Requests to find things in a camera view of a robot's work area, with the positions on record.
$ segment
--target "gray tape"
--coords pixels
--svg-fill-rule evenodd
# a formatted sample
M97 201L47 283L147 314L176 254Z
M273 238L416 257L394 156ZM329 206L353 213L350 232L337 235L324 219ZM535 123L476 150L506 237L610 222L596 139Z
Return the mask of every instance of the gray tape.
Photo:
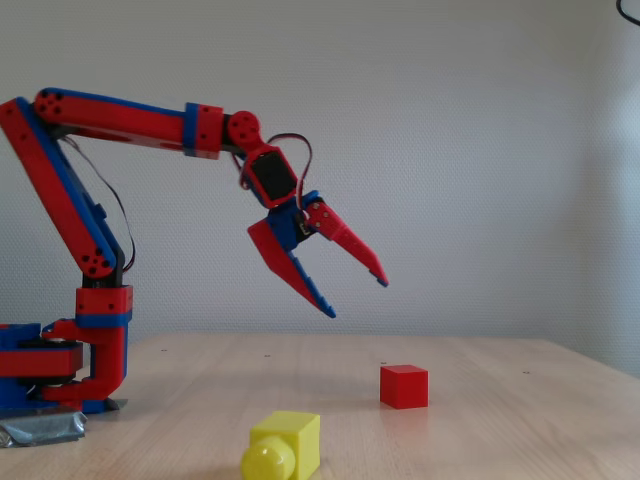
M16 410L0 416L0 447L33 447L84 437L87 417L68 407Z

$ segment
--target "yellow ball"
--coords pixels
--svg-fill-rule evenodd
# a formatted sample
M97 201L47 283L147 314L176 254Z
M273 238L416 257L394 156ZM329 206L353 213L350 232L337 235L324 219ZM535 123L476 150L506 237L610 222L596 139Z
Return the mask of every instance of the yellow ball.
M293 450L280 437L267 437L247 449L242 457L245 480L288 480L296 466Z

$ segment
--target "table surface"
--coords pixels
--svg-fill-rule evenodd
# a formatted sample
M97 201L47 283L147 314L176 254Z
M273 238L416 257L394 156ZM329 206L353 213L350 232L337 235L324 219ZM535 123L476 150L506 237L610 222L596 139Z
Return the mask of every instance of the table surface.
M380 404L384 364L429 370L430 406ZM241 480L274 410L321 415L312 480L640 478L640 380L542 340L166 335L113 397L77 442L0 451L0 478Z

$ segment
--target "wire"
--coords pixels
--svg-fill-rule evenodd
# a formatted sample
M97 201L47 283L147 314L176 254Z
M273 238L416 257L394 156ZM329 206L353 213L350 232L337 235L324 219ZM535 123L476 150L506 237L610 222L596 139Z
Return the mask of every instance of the wire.
M233 162L236 164L236 168L240 173L240 180L238 182L240 183L240 188L242 188L243 190L249 190L249 184L244 179L244 165L246 162L240 165L240 161L238 160L238 157L236 156L235 153L231 154L231 158L233 158Z
M133 235L131 234L131 226L129 225L129 219L127 218L127 212L124 209L124 205L122 205L122 201L120 200L120 196L118 195L118 192L116 192L116 190L102 176L102 174L98 171L98 169L93 164L93 162L89 159L89 157L87 157L87 155L82 151L82 149L80 148L80 146L78 145L78 143L75 140L72 140L69 137L62 137L60 140L62 140L66 144L70 145L71 148L73 148L76 152L78 152L78 154L80 154L80 156L82 158L84 158L84 160L89 164L89 166L91 166L91 168L93 169L95 174L98 176L98 178L100 180L102 180L102 183L104 183L107 186L107 188L109 190L111 190L111 193L113 193L113 196L115 197L116 201L118 202L118 205L120 205L120 210L122 210L122 215L124 216L124 221L127 224L127 231L129 232L129 239L131 240L131 249L132 249L131 258L129 259L129 263L127 263L125 265L125 267L122 269L123 272L128 272L131 269L131 267L133 267L133 264L136 262L136 242L133 240Z
M616 8L618 9L618 13L620 15L622 15L622 18L624 18L625 20L630 21L631 23L633 23L634 25L637 25L640 27L640 20L637 18L632 17L631 15L629 15L628 13L626 13L623 9L622 9L622 0L618 0L616 2Z
M311 142L309 142L309 140L307 140L307 137L305 137L304 135L301 135L299 133L278 133L277 135L274 135L273 137L271 137L269 140L267 140L267 143L271 143L275 140L282 140L282 139L287 139L287 138L295 138L296 140L302 140L306 145L307 148L309 149L309 160L307 160L307 165L304 167L304 170L302 171L302 175L300 176L300 179L298 180L298 183L296 184L296 205L298 206L298 209L301 210L302 212L305 213L304 209L302 208L302 188L304 186L304 179L307 176L307 173L309 172L309 167L311 166L311 160L313 159L313 148L311 148ZM242 164L242 166L240 165L240 162L238 160L238 157L232 153L231 154L231 158L233 159L234 163L236 164L236 168L238 169L238 172L240 172L240 186L244 189L244 190L249 190L249 185L247 184L247 182L244 179L244 169L247 165L247 162L244 162Z

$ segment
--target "red cube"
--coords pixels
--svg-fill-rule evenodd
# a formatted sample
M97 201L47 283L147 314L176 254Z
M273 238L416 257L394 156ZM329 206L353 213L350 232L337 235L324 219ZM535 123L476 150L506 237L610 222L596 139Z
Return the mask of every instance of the red cube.
M429 372L413 365L380 368L380 401L397 408L429 406Z

